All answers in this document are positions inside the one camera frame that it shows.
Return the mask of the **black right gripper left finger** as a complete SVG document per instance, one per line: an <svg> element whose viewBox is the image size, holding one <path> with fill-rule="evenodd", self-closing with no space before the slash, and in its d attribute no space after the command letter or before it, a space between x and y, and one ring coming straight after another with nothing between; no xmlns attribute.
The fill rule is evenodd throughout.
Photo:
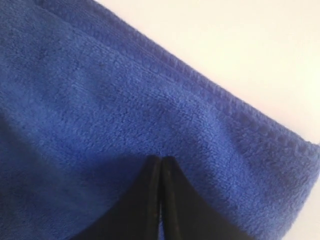
<svg viewBox="0 0 320 240"><path fill-rule="evenodd" d="M149 156L132 186L104 215L73 240L157 240L161 159Z"/></svg>

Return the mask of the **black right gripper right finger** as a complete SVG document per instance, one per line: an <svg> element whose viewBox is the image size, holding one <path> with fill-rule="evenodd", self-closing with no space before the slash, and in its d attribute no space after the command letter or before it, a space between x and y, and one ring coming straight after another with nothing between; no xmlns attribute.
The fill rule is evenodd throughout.
<svg viewBox="0 0 320 240"><path fill-rule="evenodd" d="M166 240L249 240L199 195L174 157L161 163L162 227Z"/></svg>

